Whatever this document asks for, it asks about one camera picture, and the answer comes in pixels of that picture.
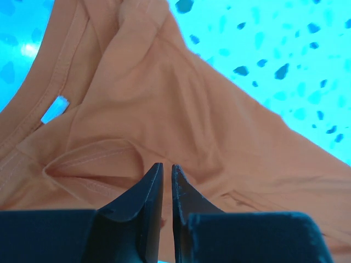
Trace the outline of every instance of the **brown cloth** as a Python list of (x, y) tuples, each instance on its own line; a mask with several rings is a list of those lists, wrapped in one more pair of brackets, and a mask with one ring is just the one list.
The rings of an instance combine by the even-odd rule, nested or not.
[[(43, 125), (58, 95), (70, 106)], [(160, 260), (174, 262), (180, 164), (225, 211), (308, 213), (351, 262), (351, 169), (191, 53), (166, 0), (56, 0), (0, 127), (0, 209), (100, 208), (162, 162)]]

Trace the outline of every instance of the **white tag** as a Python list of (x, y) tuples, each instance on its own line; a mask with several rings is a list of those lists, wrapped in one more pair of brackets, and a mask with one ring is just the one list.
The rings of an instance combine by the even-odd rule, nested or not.
[(41, 121), (44, 124), (52, 121), (54, 118), (60, 116), (65, 112), (70, 102), (63, 96), (58, 96), (56, 100), (51, 104), (50, 108), (42, 117)]

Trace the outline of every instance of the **orange fabric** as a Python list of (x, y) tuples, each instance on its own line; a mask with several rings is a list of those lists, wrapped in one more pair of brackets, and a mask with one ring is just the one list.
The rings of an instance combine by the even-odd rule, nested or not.
[[(60, 94), (69, 108), (42, 125)], [(0, 124), (0, 209), (100, 208), (162, 162), (160, 260), (174, 262), (180, 164), (225, 211), (308, 213), (351, 262), (351, 169), (188, 51), (166, 0), (56, 0)]]

